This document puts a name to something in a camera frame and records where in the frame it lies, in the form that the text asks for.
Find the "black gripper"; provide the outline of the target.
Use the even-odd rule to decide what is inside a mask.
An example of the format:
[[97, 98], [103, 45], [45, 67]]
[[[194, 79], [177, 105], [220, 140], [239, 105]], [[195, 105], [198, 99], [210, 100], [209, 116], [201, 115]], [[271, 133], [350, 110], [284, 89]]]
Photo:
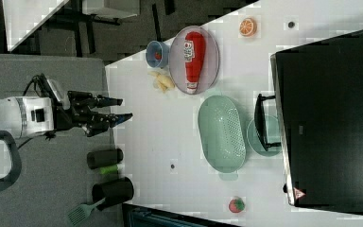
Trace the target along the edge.
[[120, 106], [122, 99], [111, 97], [96, 97], [92, 93], [69, 91], [67, 93], [70, 107], [57, 105], [54, 109], [54, 127], [56, 131], [68, 131], [74, 127], [82, 128], [87, 137], [92, 137], [92, 125], [100, 128], [113, 128], [133, 117], [132, 113], [122, 114], [96, 114], [92, 108]]

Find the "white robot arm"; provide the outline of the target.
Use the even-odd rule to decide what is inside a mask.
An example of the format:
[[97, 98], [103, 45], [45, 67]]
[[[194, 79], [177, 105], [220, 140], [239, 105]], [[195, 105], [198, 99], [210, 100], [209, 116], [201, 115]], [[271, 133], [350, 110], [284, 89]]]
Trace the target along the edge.
[[122, 99], [69, 91], [64, 100], [53, 97], [12, 96], [0, 99], [0, 131], [15, 139], [46, 136], [58, 131], [83, 129], [87, 137], [98, 135], [133, 117], [132, 113], [99, 113], [95, 108], [120, 106]]

